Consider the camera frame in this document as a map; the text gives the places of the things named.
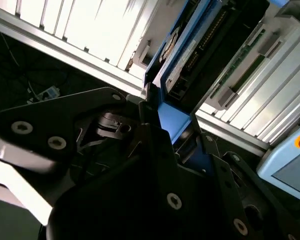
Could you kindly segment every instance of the cable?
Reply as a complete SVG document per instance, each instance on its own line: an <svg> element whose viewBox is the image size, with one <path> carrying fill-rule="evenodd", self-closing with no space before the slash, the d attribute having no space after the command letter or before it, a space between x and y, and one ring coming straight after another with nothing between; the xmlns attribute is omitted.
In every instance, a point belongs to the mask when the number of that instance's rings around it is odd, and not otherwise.
<svg viewBox="0 0 300 240"><path fill-rule="evenodd" d="M78 151L78 154L80 154L82 156L85 156L82 152L79 152L79 151ZM94 161L93 163L96 164L96 165L100 165L100 166L106 167L108 169L110 168L108 165L106 165L104 163L100 163L100 162L96 162L96 161Z"/></svg>
<svg viewBox="0 0 300 240"><path fill-rule="evenodd" d="M72 167L76 167L76 168L79 168L79 169L84 169L82 166L79 166L79 165L74 165L74 164L71 164ZM85 171L87 174L90 174L91 176L94 176L93 173L89 172L89 171Z"/></svg>
<svg viewBox="0 0 300 240"><path fill-rule="evenodd" d="M15 56L13 55L13 53L12 53L10 47L9 47L9 44L7 43L7 40L6 40L5 36L2 34L2 32L0 32L0 34L1 34L2 38L3 38L3 41L4 41L5 45L6 45L6 47L8 48L8 51L9 51L9 53L10 53L10 56L12 57L13 61L15 62L15 64L20 68L20 65L19 65L19 63L17 62ZM29 88L30 88L30 90L32 91L33 95L34 95L35 98L40 102L41 99L40 99L40 97L36 94L36 92L34 91L33 87L31 86L30 80L28 79L28 77L26 76L25 73L23 73L23 75L24 75L24 77L27 79Z"/></svg>

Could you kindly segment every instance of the white panel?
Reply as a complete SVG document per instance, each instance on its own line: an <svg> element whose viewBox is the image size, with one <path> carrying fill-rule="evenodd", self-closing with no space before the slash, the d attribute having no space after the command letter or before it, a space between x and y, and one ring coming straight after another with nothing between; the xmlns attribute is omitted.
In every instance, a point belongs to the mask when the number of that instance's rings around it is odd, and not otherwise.
<svg viewBox="0 0 300 240"><path fill-rule="evenodd" d="M148 28L153 15L156 13L158 0L147 0L142 9L141 15L137 20L131 37L122 53L118 67L125 70L126 66L132 57L132 53L137 49L138 44Z"/></svg>
<svg viewBox="0 0 300 240"><path fill-rule="evenodd" d="M253 98L242 108L233 121L231 121L231 125L242 129L247 123L251 122L255 118L256 113L266 104L268 98L276 94L276 91L284 85L286 79L290 78L292 74L296 74L295 71L299 66L300 44L295 47L294 51L289 54L256 92Z"/></svg>
<svg viewBox="0 0 300 240"><path fill-rule="evenodd" d="M129 74L137 77L138 79L140 79L140 81L142 81L144 79L146 70L136 64L132 64L130 70L129 70Z"/></svg>
<svg viewBox="0 0 300 240"><path fill-rule="evenodd" d="M68 24L64 36L67 37L67 42L84 49L87 46L87 37L89 32L95 32L94 28L91 28L92 23L98 13L101 0L76 0L72 7L72 11L69 17ZM107 10L108 21L111 21L111 12L109 8ZM107 32L99 32L99 34L108 34Z"/></svg>
<svg viewBox="0 0 300 240"><path fill-rule="evenodd" d="M47 0L46 9L43 17L44 30L54 34L62 0Z"/></svg>
<svg viewBox="0 0 300 240"><path fill-rule="evenodd" d="M122 20L118 22L117 29L113 35L113 39L116 39L116 44L112 46L110 54L107 54L107 58L110 59L112 65L118 65L145 2L146 0L130 0Z"/></svg>
<svg viewBox="0 0 300 240"><path fill-rule="evenodd" d="M248 80L248 87L243 93L240 94L240 97L233 103L233 105L223 114L221 119L225 122L231 121L236 115L237 111L240 111L241 107L246 104L247 99L255 93L255 91L260 88L260 83L266 80L269 72L276 68L278 62L284 58L287 51L292 49L293 44L300 37L300 28L296 29L290 37L287 38L284 45L281 49L273 56L271 60L265 59L264 63L261 64L259 69L251 76L251 79Z"/></svg>
<svg viewBox="0 0 300 240"><path fill-rule="evenodd" d="M17 0L0 0L0 8L6 12L15 15Z"/></svg>
<svg viewBox="0 0 300 240"><path fill-rule="evenodd" d="M60 39L64 37L73 2L74 0L63 0L62 2L60 16L57 20L54 33L54 35Z"/></svg>
<svg viewBox="0 0 300 240"><path fill-rule="evenodd" d="M286 86L270 101L258 116L244 130L252 136L259 134L278 116L292 101L287 96L297 96L300 93L300 71Z"/></svg>
<svg viewBox="0 0 300 240"><path fill-rule="evenodd" d="M95 18L88 39L89 53L100 59L108 58L114 53L117 44L116 33L121 28L120 22L129 0L103 0Z"/></svg>
<svg viewBox="0 0 300 240"><path fill-rule="evenodd" d="M20 18L36 27L40 26L45 0L22 0Z"/></svg>
<svg viewBox="0 0 300 240"><path fill-rule="evenodd" d="M200 110L212 114L216 109L213 106L210 106L209 104L203 103L202 106L200 107Z"/></svg>

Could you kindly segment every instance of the blue electronic device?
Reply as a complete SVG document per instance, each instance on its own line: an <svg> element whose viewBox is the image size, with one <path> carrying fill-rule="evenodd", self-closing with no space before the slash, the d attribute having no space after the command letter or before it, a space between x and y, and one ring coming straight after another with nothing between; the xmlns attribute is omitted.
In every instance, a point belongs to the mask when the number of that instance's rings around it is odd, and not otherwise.
<svg viewBox="0 0 300 240"><path fill-rule="evenodd" d="M263 159L259 177L300 199L300 128Z"/></svg>
<svg viewBox="0 0 300 240"><path fill-rule="evenodd" d="M189 1L185 3L182 11L184 11L188 2ZM194 48L199 43L199 38L204 35L211 22L217 15L218 11L220 10L221 6L222 3L217 0L200 1L186 27L182 31L181 36L177 40L172 52L170 53L169 57L167 58L153 81L153 83L160 88L158 114L161 122L161 127L169 132L172 143L174 143L179 138L182 132L191 123L191 117L189 112L186 113L181 109L178 109L167 100L167 77L176 70L177 64L180 59L183 59L185 55L189 55L193 52ZM149 82L149 80L147 79L147 75L154 64L155 59L159 57L165 45L169 41L171 34L173 34L174 29L179 24L182 11L179 14L176 22L174 23L174 26L171 28L170 33L167 35L158 52L150 62L145 73L144 85Z"/></svg>

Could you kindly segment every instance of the silver screw head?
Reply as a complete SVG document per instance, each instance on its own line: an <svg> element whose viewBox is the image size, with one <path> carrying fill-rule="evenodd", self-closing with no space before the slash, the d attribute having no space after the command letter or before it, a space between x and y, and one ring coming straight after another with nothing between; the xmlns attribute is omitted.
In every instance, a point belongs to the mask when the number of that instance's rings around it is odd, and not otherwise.
<svg viewBox="0 0 300 240"><path fill-rule="evenodd" d="M209 142L213 142L214 139L211 136L205 136L205 138L209 141Z"/></svg>
<svg viewBox="0 0 300 240"><path fill-rule="evenodd" d="M48 139L48 145L54 150L62 150L67 146L67 142L60 136L52 136Z"/></svg>
<svg viewBox="0 0 300 240"><path fill-rule="evenodd" d="M237 155L232 155L232 157L236 162L240 162L240 158Z"/></svg>
<svg viewBox="0 0 300 240"><path fill-rule="evenodd" d="M115 99L115 100L121 100L121 97L117 94L112 94L112 97Z"/></svg>
<svg viewBox="0 0 300 240"><path fill-rule="evenodd" d="M233 225L235 226L235 228L238 230L238 232L241 235L243 235L243 236L247 236L248 235L248 228L247 228L247 226L239 218L235 218L233 220Z"/></svg>
<svg viewBox="0 0 300 240"><path fill-rule="evenodd" d="M15 134L27 135L34 130L34 127L26 121L16 121L12 123L11 130Z"/></svg>
<svg viewBox="0 0 300 240"><path fill-rule="evenodd" d="M172 207L173 209L179 210L182 207L181 199L175 193L172 193L172 192L169 193L166 196L166 199L167 199L168 204L170 205L170 207Z"/></svg>
<svg viewBox="0 0 300 240"><path fill-rule="evenodd" d="M295 238L295 236L293 236L292 234L288 234L288 239L289 239L289 240L297 240L297 239Z"/></svg>

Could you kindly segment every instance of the light blue control box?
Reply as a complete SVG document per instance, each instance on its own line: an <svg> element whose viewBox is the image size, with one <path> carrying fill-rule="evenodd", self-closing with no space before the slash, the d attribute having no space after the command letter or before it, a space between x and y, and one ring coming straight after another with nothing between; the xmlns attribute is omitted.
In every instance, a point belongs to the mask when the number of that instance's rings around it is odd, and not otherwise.
<svg viewBox="0 0 300 240"><path fill-rule="evenodd" d="M300 199L300 128L263 159L258 175L267 182Z"/></svg>

